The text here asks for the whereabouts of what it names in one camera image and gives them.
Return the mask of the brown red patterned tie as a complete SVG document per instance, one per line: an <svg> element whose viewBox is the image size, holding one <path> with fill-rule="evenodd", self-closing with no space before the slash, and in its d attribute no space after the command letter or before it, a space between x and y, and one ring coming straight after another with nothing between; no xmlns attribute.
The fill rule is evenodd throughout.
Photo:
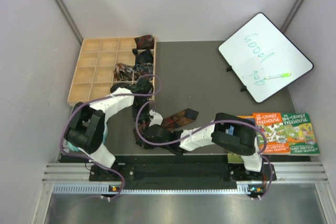
<svg viewBox="0 0 336 224"><path fill-rule="evenodd" d="M158 124L166 130L173 131L194 122L197 119L199 112L188 108L163 118L161 114L155 112L154 110L150 110L147 115L149 117L146 119L139 118L137 127L133 129L135 141L140 146L142 146L143 143L141 142L137 130L140 134L142 134L145 128L150 125Z"/></svg>

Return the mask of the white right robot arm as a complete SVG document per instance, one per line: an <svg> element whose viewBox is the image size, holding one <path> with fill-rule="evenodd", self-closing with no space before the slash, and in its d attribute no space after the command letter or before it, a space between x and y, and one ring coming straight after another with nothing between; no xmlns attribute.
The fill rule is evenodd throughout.
<svg viewBox="0 0 336 224"><path fill-rule="evenodd" d="M217 113L215 120L192 129L172 131L163 126L160 114L155 114L150 123L141 126L135 119L136 143L143 148L161 147L175 155L183 155L210 145L220 146L243 159L245 174L252 180L264 174L262 150L257 145L260 128L248 119L226 113Z"/></svg>

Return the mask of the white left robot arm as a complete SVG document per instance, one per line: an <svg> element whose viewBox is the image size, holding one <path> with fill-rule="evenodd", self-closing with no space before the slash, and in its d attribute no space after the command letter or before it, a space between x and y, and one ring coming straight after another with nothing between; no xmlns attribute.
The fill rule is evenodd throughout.
<svg viewBox="0 0 336 224"><path fill-rule="evenodd" d="M69 118L62 138L76 147L84 156L102 166L101 174L107 180L114 180L119 174L115 156L106 148L108 120L121 110L131 107L132 116L144 122L150 119L149 106L139 109L154 93L154 86L148 77L140 78L135 84L116 83L110 94L90 102L79 102Z"/></svg>

